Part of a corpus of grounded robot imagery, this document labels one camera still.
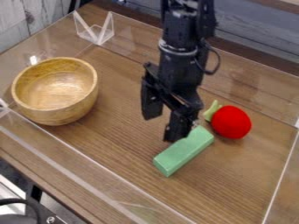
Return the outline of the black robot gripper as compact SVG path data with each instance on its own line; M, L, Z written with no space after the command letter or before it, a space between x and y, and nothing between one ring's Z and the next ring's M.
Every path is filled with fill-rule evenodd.
M196 93L203 79L202 49L198 46L174 48L160 40L159 50L159 65L144 63L141 113L144 119L151 120L163 114L163 106L171 109L163 140L174 143L188 136L203 108Z

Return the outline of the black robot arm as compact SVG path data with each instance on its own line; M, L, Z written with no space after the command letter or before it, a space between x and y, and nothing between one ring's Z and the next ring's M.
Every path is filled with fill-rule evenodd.
M163 140L175 142L188 136L203 109L203 77L218 72L207 68L218 26L214 0L162 0L162 21L160 60L144 63L141 113L151 120L171 110Z

